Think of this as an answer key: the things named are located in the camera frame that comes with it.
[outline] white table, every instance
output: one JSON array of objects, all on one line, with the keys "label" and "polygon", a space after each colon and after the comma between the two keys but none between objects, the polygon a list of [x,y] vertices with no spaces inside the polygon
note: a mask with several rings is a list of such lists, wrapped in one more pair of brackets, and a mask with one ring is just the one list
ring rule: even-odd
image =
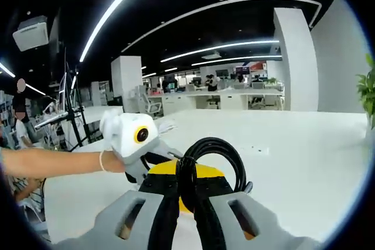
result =
[{"label": "white table", "polygon": [[[254,183],[251,197],[297,236],[324,241],[345,217],[370,166],[365,114],[206,109],[178,112],[156,123],[165,120],[178,127],[162,138],[181,152],[207,136],[232,144]],[[98,151],[103,144],[80,150]],[[235,175],[223,157],[208,155],[199,162],[223,171],[233,187]],[[48,179],[45,212],[52,242],[88,231],[96,215],[131,187],[123,174],[105,172]],[[199,249],[193,226],[179,227],[180,248],[174,249]]]},{"label": "white table", "polygon": [[[240,89],[219,91],[194,91],[181,93],[166,93],[150,95],[149,99],[161,102],[164,115],[173,114],[186,109],[204,109],[207,99],[211,96],[220,97],[220,109],[247,109],[249,96],[280,97],[283,93],[276,89]],[[278,106],[282,109],[282,102],[278,99]]]}]

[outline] black ceiling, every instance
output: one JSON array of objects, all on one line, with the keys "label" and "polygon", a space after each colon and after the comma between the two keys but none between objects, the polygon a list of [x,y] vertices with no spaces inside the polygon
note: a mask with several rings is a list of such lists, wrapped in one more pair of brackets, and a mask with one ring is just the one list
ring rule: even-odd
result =
[{"label": "black ceiling", "polygon": [[[60,9],[60,39],[66,46],[66,58],[72,68],[80,68],[80,83],[108,80],[110,64],[120,54],[142,56],[146,73],[159,72],[171,66],[191,69],[192,63],[202,61],[204,54],[160,63],[176,54],[220,44],[244,40],[271,39],[274,34],[273,8],[301,8],[309,22],[316,5],[295,1],[244,1],[196,13],[171,23],[132,45],[127,45],[144,33],[179,15],[214,4],[219,0],[124,0],[111,15],[96,37],[83,63],[80,55],[87,39],[113,0],[7,0],[0,13],[0,61],[9,66],[17,77],[25,78],[34,87],[48,92],[51,81],[51,60],[47,46],[21,53],[12,33],[19,22],[34,16],[45,15],[49,23]],[[314,0],[323,8],[315,23],[333,0]],[[223,58],[267,54],[267,47],[223,49]],[[0,88],[13,89],[13,80],[1,74]]]}]

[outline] black cable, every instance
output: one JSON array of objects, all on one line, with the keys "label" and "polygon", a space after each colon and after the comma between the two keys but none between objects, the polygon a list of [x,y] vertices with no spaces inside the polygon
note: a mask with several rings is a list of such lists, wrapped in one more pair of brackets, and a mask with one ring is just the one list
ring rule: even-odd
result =
[{"label": "black cable", "polygon": [[246,172],[240,155],[228,142],[219,138],[203,138],[192,145],[184,154],[184,157],[192,157],[195,161],[204,155],[216,153],[224,156],[234,169],[236,185],[234,192],[243,191],[246,186]]}]

